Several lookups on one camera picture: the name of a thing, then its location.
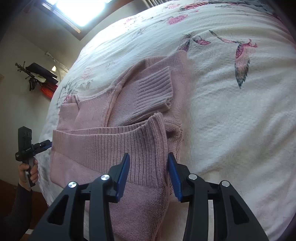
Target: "black sleeve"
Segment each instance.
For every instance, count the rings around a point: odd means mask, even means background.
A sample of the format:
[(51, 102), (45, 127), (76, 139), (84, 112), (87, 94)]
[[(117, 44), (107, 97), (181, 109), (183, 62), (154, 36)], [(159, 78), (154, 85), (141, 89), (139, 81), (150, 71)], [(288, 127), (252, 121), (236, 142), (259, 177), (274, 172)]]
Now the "black sleeve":
[(19, 241), (28, 230), (32, 218), (32, 191), (17, 186), (15, 203), (11, 214), (0, 218), (0, 233), (3, 240)]

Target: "wall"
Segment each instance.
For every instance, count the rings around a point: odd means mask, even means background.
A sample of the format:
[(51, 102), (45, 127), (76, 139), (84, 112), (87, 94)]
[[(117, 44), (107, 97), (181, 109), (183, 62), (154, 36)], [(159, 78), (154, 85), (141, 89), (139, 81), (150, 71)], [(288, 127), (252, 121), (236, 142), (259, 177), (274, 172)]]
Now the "wall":
[(14, 185), (18, 183), (17, 166), (20, 164), (15, 160), (17, 130), (22, 126), (32, 129), (32, 142), (37, 143), (50, 103), (39, 89), (29, 92), (27, 75), (17, 72), (15, 66), (16, 62), (22, 65), (24, 61), (25, 66), (36, 62), (47, 69), (54, 65), (44, 51), (9, 30), (0, 42), (0, 73), (4, 75), (0, 84), (0, 179)]
[(135, 15), (145, 9), (146, 6), (142, 0), (134, 0), (105, 18), (81, 41), (36, 7), (33, 7), (28, 14), (22, 11), (11, 27), (44, 52), (49, 51), (58, 61), (70, 68), (82, 48), (99, 31), (120, 19)]

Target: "pink knit fabric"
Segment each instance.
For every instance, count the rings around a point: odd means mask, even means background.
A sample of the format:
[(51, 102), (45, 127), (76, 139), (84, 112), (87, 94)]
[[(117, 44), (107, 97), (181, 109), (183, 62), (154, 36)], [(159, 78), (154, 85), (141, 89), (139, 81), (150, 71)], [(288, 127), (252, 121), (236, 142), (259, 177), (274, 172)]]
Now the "pink knit fabric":
[(52, 182), (61, 187), (73, 180), (91, 182), (130, 154), (124, 196), (110, 206), (113, 231), (125, 240), (160, 237), (169, 196), (167, 155), (172, 151), (178, 160), (182, 142), (186, 67), (185, 51), (146, 58), (106, 90), (74, 95), (61, 106), (53, 132)]

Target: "hand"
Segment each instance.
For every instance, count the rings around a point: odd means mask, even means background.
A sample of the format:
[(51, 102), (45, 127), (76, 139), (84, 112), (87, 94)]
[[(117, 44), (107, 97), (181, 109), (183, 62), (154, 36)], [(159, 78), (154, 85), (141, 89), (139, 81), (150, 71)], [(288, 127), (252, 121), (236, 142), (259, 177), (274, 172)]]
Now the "hand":
[[(27, 189), (28, 191), (31, 191), (31, 188), (27, 184), (27, 180), (25, 177), (25, 170), (29, 169), (29, 165), (22, 163), (18, 167), (18, 174), (19, 174), (19, 184), (24, 188)], [(33, 183), (36, 183), (38, 181), (38, 161), (34, 158), (34, 166), (31, 169), (31, 181)]]

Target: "bed cover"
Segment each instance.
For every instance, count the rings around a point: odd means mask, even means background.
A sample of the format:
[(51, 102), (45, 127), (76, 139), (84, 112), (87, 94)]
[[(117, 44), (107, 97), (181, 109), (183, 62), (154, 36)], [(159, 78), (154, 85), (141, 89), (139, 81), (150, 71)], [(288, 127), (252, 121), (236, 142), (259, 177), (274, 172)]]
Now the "bed cover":
[[(56, 90), (40, 141), (52, 139), (68, 96), (97, 93), (144, 57), (177, 49), (190, 63), (180, 162), (206, 181), (229, 180), (277, 240), (296, 211), (296, 48), (257, 0), (170, 1), (102, 30)], [(37, 159), (50, 205), (62, 187), (49, 178), (50, 150)], [(188, 204), (171, 199), (161, 239), (182, 240)], [(84, 226), (87, 238), (87, 213)]]

